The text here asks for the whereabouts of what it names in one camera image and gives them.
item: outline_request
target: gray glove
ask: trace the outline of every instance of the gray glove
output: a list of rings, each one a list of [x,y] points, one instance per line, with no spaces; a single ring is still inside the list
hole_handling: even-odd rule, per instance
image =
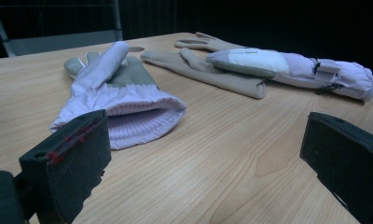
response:
[[[214,36],[206,35],[200,32],[195,33],[196,37],[190,37],[175,41],[175,46],[178,48],[187,49],[208,49],[211,51],[219,51],[223,49],[242,49],[243,46],[235,45],[218,39]]]
[[[195,56],[189,49],[181,49],[179,53],[146,51],[141,55],[141,59],[168,68],[185,77],[256,99],[261,99],[266,94],[264,78],[217,69],[212,64]]]

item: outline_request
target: glove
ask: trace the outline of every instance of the glove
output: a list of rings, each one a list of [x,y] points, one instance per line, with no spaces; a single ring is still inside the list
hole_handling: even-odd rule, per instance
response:
[[[79,115],[105,109],[110,146],[122,149],[158,139],[177,124],[184,102],[159,91],[140,60],[127,53],[128,45],[119,41],[101,56],[89,53],[87,65],[77,58],[64,64],[71,77],[77,76],[52,132]]]
[[[146,51],[141,55],[141,59],[182,76],[256,99],[261,99],[266,94],[265,79],[216,69],[189,49],[181,49],[179,53]]]
[[[187,49],[208,49],[211,51],[219,51],[223,49],[242,49],[243,46],[225,42],[216,37],[203,33],[195,33],[196,37],[190,37],[175,41],[175,46],[178,48]]]
[[[316,89],[368,101],[373,97],[373,75],[358,63],[309,59],[295,53],[263,49],[221,50],[207,55],[215,67],[285,84]]]

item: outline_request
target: white glove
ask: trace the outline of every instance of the white glove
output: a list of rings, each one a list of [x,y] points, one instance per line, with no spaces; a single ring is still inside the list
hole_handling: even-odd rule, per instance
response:
[[[122,149],[158,139],[177,124],[186,111],[184,102],[160,91],[140,60],[126,57],[128,48],[119,41],[101,56],[91,53],[86,66],[79,59],[64,64],[68,72],[78,73],[52,132],[79,115],[105,109],[111,148]]]
[[[221,50],[209,54],[206,61],[222,69],[318,92],[332,91],[364,101],[373,97],[372,72],[358,63],[309,59],[264,49]]]

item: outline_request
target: table surface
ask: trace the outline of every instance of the table surface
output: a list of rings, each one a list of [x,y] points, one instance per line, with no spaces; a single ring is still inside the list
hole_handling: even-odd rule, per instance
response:
[[[176,51],[174,41],[188,36],[126,42]],[[70,95],[64,61],[109,46],[0,59],[0,170],[18,174],[18,158],[50,135]],[[266,97],[256,100],[148,63],[145,68],[161,90],[186,102],[186,115],[157,141],[112,151],[102,183],[75,223],[357,223],[299,151],[311,111],[373,134],[373,99],[268,82]]]

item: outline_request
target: black background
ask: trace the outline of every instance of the black background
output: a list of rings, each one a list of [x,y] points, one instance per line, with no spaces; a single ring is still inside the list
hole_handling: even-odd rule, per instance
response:
[[[1,8],[0,16],[3,23],[11,27],[12,37],[113,27],[109,0],[8,2],[20,5],[100,3],[95,8],[48,7],[44,14],[45,29],[37,29],[39,15],[33,7]],[[199,31],[247,47],[357,62],[373,72],[373,1],[369,0],[119,0],[119,12],[125,40]],[[13,21],[10,15],[17,15],[18,20]],[[75,23],[62,21],[65,18]],[[0,41],[0,58],[6,56]]]

